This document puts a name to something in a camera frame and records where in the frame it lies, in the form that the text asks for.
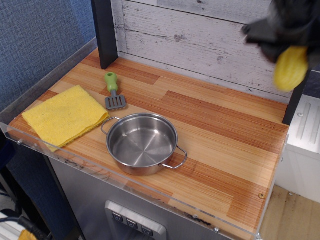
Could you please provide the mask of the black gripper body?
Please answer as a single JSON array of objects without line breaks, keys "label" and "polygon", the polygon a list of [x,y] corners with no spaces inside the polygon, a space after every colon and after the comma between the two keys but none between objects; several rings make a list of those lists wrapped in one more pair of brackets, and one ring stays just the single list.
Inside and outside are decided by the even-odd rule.
[{"label": "black gripper body", "polygon": [[267,17],[243,26],[241,32],[272,63],[289,47],[320,47],[320,2],[273,0]]}]

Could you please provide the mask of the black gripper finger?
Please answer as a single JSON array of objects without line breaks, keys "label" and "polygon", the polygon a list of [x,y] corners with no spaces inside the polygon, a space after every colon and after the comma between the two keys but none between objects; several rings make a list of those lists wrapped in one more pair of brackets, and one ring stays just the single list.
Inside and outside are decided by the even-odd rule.
[{"label": "black gripper finger", "polygon": [[313,46],[307,50],[308,67],[315,68],[320,64],[320,47]]}]

